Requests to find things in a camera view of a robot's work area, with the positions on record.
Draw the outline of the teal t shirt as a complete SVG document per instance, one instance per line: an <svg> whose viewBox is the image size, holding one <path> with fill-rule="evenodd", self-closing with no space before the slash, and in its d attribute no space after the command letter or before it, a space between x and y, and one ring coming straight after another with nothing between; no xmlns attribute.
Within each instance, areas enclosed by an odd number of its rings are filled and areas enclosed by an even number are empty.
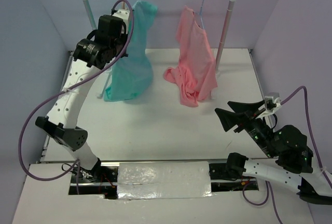
<svg viewBox="0 0 332 224"><path fill-rule="evenodd" d="M147 34L154 23L158 7L146 1L133 5L134 29L127 47L127 57L113 66L104 87L103 100L116 102L132 100L143 94L153 81L153 68L146 56Z"/></svg>

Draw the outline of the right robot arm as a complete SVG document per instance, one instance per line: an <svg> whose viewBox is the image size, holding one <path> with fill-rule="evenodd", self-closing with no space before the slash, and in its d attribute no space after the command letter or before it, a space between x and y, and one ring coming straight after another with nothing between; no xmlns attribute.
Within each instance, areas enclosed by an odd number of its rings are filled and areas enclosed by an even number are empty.
<svg viewBox="0 0 332 224"><path fill-rule="evenodd" d="M253 176L294 192L303 201L331 205L331 175L319 172L307 137L293 125L274 131L263 120L281 106L279 102L228 102L231 111L216 108L224 131L245 131L262 152L274 158L276 167L250 159L237 152L228 155L223 174L229 179Z"/></svg>

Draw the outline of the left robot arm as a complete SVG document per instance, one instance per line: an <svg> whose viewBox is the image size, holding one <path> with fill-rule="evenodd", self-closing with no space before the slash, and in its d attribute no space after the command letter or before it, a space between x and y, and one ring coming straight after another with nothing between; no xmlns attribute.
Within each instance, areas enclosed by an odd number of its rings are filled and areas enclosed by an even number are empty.
<svg viewBox="0 0 332 224"><path fill-rule="evenodd" d="M100 179L103 167L87 143L88 132L77 126L78 116L97 76L116 57L126 54L127 38L132 34L131 18L124 9L99 18L97 29L76 45L61 95L48 114L35 121L37 127L79 160L77 170L88 181Z"/></svg>

